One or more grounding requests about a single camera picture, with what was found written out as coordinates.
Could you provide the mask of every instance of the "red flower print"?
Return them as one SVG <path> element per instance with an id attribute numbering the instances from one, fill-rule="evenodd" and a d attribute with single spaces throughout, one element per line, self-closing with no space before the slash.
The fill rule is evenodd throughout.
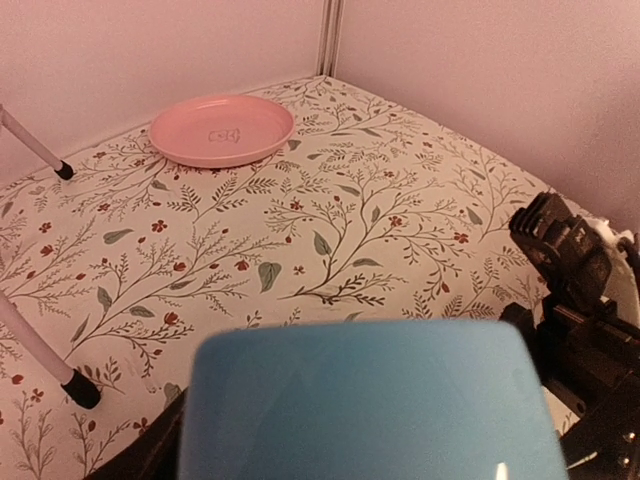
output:
<path id="1" fill-rule="evenodd" d="M 291 202 L 291 210 L 302 210 L 304 207 L 300 204 L 300 200 L 294 198 Z"/>
<path id="2" fill-rule="evenodd" d="M 45 245 L 44 247 L 42 247 L 42 250 L 40 250 L 40 253 L 43 257 L 46 257 L 47 255 L 53 253 L 53 247 L 51 245 Z"/>
<path id="3" fill-rule="evenodd" d="M 453 239 L 458 243 L 469 243 L 469 235 L 467 235 L 466 233 L 456 232 L 453 235 Z"/>
<path id="4" fill-rule="evenodd" d="M 165 228 L 169 228 L 169 225 L 164 223 L 164 220 L 158 220 L 156 223 L 152 223 L 151 224 L 151 231 L 152 232 L 160 233 Z"/>
<path id="5" fill-rule="evenodd" d="M 133 428 L 138 430 L 138 435 L 142 436 L 142 434 L 149 429 L 147 417 L 142 417 L 140 423 L 133 422 Z"/>
<path id="6" fill-rule="evenodd" d="M 179 317 L 175 312 L 167 312 L 164 314 L 164 323 L 167 325 L 175 325 L 178 323 Z"/>
<path id="7" fill-rule="evenodd" d="M 391 228 L 402 226 L 402 219 L 400 217 L 396 216 L 396 215 L 391 217 L 389 219 L 389 222 L 391 222 Z"/>
<path id="8" fill-rule="evenodd" d="M 33 395 L 31 395 L 31 401 L 32 402 L 36 402 L 36 403 L 40 403 L 40 401 L 42 400 L 42 397 L 44 396 L 44 392 L 38 390 L 37 388 L 33 389 Z"/>
<path id="9" fill-rule="evenodd" d="M 247 262 L 245 262 L 244 260 L 240 260 L 238 263 L 236 263 L 236 268 L 239 271 L 244 272 L 245 270 L 249 269 L 249 264 Z"/>

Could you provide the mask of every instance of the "pink plate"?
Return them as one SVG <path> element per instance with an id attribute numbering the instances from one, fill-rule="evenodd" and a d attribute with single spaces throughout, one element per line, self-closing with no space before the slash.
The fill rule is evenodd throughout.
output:
<path id="1" fill-rule="evenodd" d="M 246 165 L 275 153 L 293 134 L 289 111 L 248 95 L 194 98 L 165 110 L 149 139 L 167 158 L 199 168 Z"/>

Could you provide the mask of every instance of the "leaf pattern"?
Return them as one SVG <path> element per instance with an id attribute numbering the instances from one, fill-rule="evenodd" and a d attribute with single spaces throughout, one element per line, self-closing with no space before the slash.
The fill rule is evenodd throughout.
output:
<path id="1" fill-rule="evenodd" d="M 0 189 L 0 287 L 105 393 L 80 412 L 0 320 L 0 478 L 95 471 L 188 385 L 213 333 L 495 318 L 512 301 L 540 315 L 545 287 L 506 229 L 546 185 L 338 80 L 254 94 L 297 133 L 252 165 L 177 165 L 143 128 L 70 158 L 69 183 L 43 169 Z"/>

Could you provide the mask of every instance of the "fabric surface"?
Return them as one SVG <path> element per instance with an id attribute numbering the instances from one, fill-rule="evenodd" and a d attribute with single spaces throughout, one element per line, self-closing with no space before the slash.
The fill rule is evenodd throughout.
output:
<path id="1" fill-rule="evenodd" d="M 0 323 L 0 478 L 94 471 L 180 393 L 216 332 L 497 318 L 513 301 L 539 313 L 545 289 L 506 225 L 547 185 L 334 79 L 254 94 L 297 124 L 262 162 L 184 168 L 136 129 L 69 159 L 70 182 L 43 169 L 1 191 L 0 288 L 103 399 L 70 403 Z"/>

